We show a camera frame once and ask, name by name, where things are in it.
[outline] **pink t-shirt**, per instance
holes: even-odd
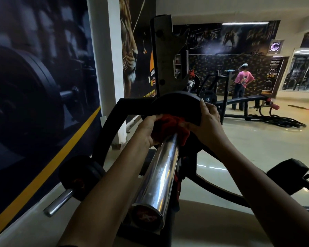
[[[254,80],[253,75],[246,71],[241,71],[239,72],[239,74],[237,75],[236,79],[235,79],[235,83],[241,84],[244,87],[246,87],[247,83],[251,82]]]

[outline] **yellow stripe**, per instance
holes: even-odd
[[[80,127],[80,129],[72,136],[65,146],[56,154],[56,156],[48,163],[48,165],[36,176],[35,179],[21,192],[20,195],[0,214],[0,232],[6,225],[16,216],[16,214],[25,206],[32,198],[36,191],[43,185],[49,176],[56,170],[60,163],[69,154],[72,148],[77,144],[82,135],[89,128],[101,107],[99,107],[88,120]]]

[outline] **tiger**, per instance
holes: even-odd
[[[133,36],[129,0],[119,0],[121,41],[123,51],[124,96],[130,97],[131,85],[136,78],[137,46]]]

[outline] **tiled floor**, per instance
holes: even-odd
[[[273,113],[299,120],[307,127],[286,129],[262,122],[225,118],[223,127],[226,134],[247,158],[264,171],[289,158],[299,159],[309,167],[309,111],[287,106],[292,104],[309,108],[309,102],[277,100],[276,103],[281,108]],[[243,113],[233,111],[230,107],[227,113]],[[268,108],[264,108],[262,112],[266,115],[268,111]],[[105,169],[112,165],[118,155],[119,151],[109,151]],[[201,151],[197,164],[197,172],[203,178],[240,194],[222,163]],[[62,187],[58,186],[27,212],[26,218],[18,220],[3,232],[0,235],[0,247],[54,247],[78,206],[78,201],[71,199],[55,216],[46,218],[42,210],[61,192]],[[309,206],[309,191],[301,190],[293,198]],[[180,207],[180,212],[176,214],[172,246],[271,246],[250,209],[221,199],[188,179],[182,182]],[[138,245],[117,238],[114,246]]]

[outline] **fluorescent light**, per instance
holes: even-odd
[[[225,22],[222,25],[251,25],[251,24],[268,24],[269,22]]]
[[[227,170],[227,169],[224,169],[224,168],[218,168],[218,167],[212,167],[212,166],[210,166],[210,168],[212,168],[212,169],[218,169],[218,170]]]
[[[309,50],[302,49],[295,52],[296,54],[309,55]]]

